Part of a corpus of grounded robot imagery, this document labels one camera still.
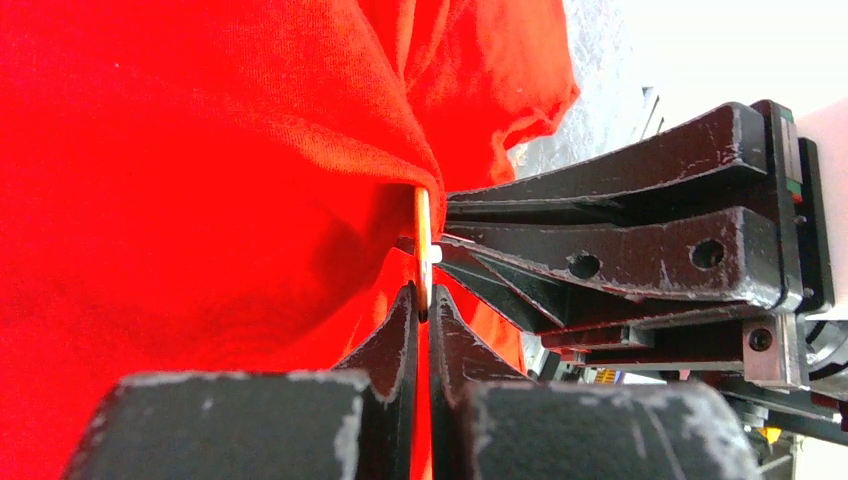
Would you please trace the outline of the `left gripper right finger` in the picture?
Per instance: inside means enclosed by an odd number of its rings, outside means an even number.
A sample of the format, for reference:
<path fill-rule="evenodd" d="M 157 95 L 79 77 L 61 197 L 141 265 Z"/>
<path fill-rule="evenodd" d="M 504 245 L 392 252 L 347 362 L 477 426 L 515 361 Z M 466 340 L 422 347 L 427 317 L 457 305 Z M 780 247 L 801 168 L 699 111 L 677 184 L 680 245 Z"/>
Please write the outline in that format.
<path fill-rule="evenodd" d="M 538 383 L 462 320 L 449 291 L 429 310 L 437 479 L 755 479 L 743 428 L 714 389 Z"/>

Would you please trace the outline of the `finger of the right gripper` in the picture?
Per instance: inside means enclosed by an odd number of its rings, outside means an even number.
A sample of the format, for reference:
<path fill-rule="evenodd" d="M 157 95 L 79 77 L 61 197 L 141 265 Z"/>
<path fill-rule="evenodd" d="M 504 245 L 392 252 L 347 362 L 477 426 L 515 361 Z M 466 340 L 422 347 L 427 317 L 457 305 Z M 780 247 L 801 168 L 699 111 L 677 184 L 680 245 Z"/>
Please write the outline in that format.
<path fill-rule="evenodd" d="M 451 222 L 648 222 L 766 179 L 766 121 L 740 103 L 593 159 L 448 198 Z"/>
<path fill-rule="evenodd" d="M 635 227 L 463 222 L 441 247 L 449 275 L 527 332 L 730 320 L 783 297 L 776 227 L 743 207 Z"/>

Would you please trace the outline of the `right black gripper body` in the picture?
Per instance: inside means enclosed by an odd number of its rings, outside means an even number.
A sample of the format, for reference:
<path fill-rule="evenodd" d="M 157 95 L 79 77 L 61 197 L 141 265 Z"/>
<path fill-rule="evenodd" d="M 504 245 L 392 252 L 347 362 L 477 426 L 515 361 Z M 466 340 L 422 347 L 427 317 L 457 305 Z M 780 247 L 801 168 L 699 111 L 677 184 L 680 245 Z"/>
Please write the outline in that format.
<path fill-rule="evenodd" d="M 784 292 L 766 315 L 744 322 L 744 378 L 758 387 L 806 390 L 816 401 L 847 398 L 847 323 L 836 306 L 818 146 L 798 134 L 792 112 L 753 104 L 765 121 L 777 196 Z"/>

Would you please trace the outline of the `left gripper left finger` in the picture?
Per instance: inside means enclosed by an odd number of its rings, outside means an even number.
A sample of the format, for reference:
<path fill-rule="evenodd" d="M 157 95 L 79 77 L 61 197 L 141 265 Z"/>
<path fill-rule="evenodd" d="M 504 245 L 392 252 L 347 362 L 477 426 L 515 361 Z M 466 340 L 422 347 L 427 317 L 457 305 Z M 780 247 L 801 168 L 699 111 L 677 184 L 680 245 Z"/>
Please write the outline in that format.
<path fill-rule="evenodd" d="M 410 473 L 417 292 L 324 371 L 157 372 L 104 398 L 68 479 L 405 479 Z"/>

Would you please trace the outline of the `round orange brooch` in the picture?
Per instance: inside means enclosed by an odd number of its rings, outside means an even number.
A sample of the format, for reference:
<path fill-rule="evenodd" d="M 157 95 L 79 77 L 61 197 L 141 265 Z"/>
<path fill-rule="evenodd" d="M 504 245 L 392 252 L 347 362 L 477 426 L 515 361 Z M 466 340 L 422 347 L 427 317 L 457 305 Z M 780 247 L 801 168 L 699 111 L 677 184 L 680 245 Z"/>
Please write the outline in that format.
<path fill-rule="evenodd" d="M 418 320 L 425 323 L 429 318 L 429 309 L 433 298 L 433 261 L 440 262 L 441 248 L 432 242 L 431 204 L 429 192 L 424 187 L 416 187 L 413 196 L 414 239 L 413 252 L 416 261 L 416 296 Z"/>

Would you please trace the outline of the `red t-shirt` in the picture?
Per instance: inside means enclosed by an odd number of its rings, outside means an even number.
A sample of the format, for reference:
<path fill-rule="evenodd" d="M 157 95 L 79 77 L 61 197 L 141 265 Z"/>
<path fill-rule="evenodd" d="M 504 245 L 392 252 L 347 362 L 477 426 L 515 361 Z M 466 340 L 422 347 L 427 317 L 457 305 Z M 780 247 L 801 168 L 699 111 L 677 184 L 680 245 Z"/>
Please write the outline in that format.
<path fill-rule="evenodd" d="M 323 369 L 427 190 L 511 181 L 579 94 L 560 1 L 5 1 L 1 475 L 136 372 Z"/>

